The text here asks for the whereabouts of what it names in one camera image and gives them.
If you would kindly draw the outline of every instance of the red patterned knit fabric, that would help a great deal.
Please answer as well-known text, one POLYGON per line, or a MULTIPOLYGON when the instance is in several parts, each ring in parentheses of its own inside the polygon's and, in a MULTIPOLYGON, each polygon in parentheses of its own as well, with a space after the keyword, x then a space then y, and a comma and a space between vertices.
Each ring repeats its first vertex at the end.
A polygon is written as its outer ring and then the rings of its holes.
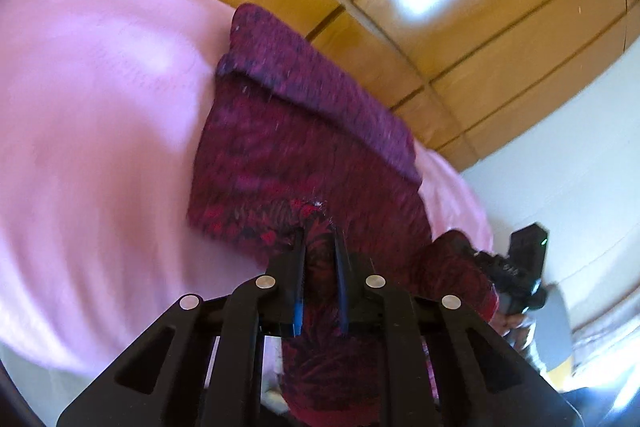
POLYGON ((272 14, 242 5, 218 65, 194 163, 190 223, 268 263, 306 232, 305 314, 283 342, 283 393, 310 425, 367 425, 378 414, 378 346, 338 327, 331 231, 412 293, 456 294, 489 320, 491 283, 431 241, 413 138, 401 120, 272 14))

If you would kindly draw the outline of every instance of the metal screw head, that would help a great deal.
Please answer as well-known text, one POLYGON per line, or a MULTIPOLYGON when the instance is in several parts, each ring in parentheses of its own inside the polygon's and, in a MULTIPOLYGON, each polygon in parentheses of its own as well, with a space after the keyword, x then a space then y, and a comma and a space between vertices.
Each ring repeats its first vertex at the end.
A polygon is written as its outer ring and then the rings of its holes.
POLYGON ((271 277, 271 275, 260 275, 258 279, 255 280, 255 285, 258 288, 266 290, 268 288, 273 288, 276 284, 276 280, 271 277))
POLYGON ((386 284, 385 278, 382 275, 369 275, 365 280, 369 288, 382 288, 386 284))
POLYGON ((442 298, 442 305, 447 310, 457 310, 462 305, 462 302, 455 295, 445 295, 442 298))
POLYGON ((200 299, 195 295, 185 295, 180 299, 180 308, 183 310, 193 310, 198 304, 200 304, 200 299))

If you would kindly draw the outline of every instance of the pink blanket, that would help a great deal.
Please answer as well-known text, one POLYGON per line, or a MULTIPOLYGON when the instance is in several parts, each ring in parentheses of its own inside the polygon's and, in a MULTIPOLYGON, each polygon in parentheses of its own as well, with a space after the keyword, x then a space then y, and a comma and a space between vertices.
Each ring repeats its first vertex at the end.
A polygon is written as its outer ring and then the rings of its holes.
MULTIPOLYGON (((184 293, 257 265, 191 232, 192 165, 228 49, 217 0, 0 0, 0 341, 96 375, 184 293)), ((491 248, 453 169, 417 149, 433 237, 491 248)))

